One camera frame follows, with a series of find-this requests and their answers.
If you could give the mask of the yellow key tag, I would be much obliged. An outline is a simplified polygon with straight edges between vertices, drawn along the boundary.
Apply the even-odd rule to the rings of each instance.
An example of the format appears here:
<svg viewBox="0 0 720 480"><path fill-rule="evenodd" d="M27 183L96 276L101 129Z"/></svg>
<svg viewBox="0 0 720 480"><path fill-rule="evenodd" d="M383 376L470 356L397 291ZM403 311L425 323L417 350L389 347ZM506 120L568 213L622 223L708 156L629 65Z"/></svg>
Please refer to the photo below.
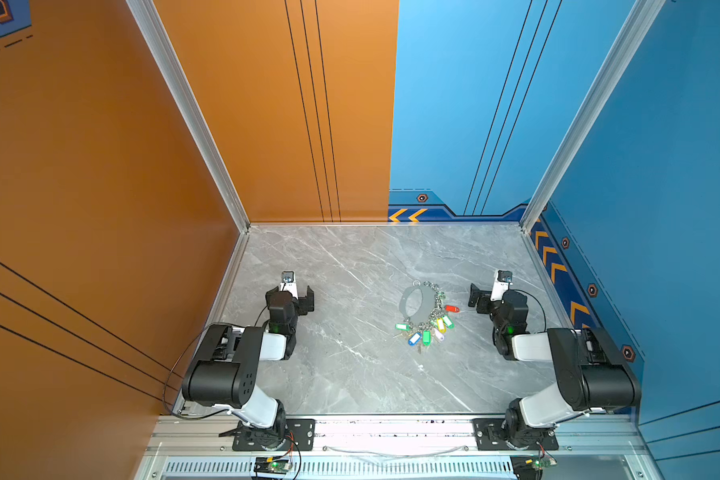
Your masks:
<svg viewBox="0 0 720 480"><path fill-rule="evenodd" d="M436 320L436 328L441 334L444 334L447 331L447 327L442 318L438 318Z"/></svg>

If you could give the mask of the grey metal key holder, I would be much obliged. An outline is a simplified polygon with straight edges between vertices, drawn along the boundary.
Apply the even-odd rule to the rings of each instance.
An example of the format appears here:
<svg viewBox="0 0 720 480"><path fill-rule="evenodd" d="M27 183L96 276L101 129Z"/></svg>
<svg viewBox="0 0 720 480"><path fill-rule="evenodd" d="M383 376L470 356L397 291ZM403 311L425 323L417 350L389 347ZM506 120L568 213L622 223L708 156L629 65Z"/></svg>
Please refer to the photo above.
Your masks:
<svg viewBox="0 0 720 480"><path fill-rule="evenodd" d="M408 323L427 323L444 311L445 300L446 294L438 284L416 280L404 290L398 309Z"/></svg>

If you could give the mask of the blue key tag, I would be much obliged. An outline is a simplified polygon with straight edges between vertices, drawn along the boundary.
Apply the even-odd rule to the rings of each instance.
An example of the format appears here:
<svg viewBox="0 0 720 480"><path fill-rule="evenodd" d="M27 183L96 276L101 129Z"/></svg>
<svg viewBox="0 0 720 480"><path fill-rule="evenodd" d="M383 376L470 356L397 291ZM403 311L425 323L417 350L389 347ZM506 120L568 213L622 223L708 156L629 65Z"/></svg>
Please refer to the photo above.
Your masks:
<svg viewBox="0 0 720 480"><path fill-rule="evenodd" d="M417 346L422 341L422 334L420 332L413 333L407 340L409 346Z"/></svg>

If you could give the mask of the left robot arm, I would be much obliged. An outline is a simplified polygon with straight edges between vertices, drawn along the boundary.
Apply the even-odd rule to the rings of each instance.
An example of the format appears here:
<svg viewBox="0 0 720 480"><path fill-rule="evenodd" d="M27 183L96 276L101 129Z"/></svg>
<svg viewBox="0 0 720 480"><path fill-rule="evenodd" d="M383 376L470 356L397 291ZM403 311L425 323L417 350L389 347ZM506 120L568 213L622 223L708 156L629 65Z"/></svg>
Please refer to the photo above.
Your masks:
<svg viewBox="0 0 720 480"><path fill-rule="evenodd" d="M182 382L184 399L230 415L238 425L221 432L235 451L278 451L306 440L312 420L291 423L282 401L257 385L259 364L290 359L296 345L298 320L314 310L312 288L300 296L284 284L265 294L269 320L263 326L213 324L190 361Z"/></svg>

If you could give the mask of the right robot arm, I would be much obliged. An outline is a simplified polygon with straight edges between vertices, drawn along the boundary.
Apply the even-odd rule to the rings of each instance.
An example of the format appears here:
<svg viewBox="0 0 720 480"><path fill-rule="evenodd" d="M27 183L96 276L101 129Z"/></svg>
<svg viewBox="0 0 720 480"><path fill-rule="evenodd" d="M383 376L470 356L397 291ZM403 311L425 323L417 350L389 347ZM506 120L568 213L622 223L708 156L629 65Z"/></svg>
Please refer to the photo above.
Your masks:
<svg viewBox="0 0 720 480"><path fill-rule="evenodd" d="M608 332L602 328L547 328L527 331L528 296L496 282L490 290L470 286L468 305L493 324L492 341L508 361L545 362L555 381L510 402L504 417L472 421L480 451L558 448L556 430L592 412L636 407L641 387Z"/></svg>

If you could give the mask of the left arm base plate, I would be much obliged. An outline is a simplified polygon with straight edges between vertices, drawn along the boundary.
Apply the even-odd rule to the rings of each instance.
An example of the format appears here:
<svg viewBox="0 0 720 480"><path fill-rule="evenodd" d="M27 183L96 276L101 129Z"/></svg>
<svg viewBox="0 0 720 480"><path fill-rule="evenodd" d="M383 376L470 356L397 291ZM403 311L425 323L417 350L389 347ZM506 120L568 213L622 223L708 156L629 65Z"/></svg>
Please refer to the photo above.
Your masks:
<svg viewBox="0 0 720 480"><path fill-rule="evenodd" d="M236 452L286 451L298 448L301 452L313 450L316 420L286 418L277 420L273 427L241 426L234 436L232 449Z"/></svg>

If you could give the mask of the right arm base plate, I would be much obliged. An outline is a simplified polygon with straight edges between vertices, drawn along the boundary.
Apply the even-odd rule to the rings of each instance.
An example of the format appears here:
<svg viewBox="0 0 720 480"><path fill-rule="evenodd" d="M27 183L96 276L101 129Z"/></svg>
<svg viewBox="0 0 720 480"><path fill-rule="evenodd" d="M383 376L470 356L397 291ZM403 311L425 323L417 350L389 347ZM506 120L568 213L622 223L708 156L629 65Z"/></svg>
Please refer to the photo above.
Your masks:
<svg viewBox="0 0 720 480"><path fill-rule="evenodd" d="M531 428L522 421L510 425L506 419L483 417L472 420L473 435L479 451L556 451L557 436L551 428Z"/></svg>

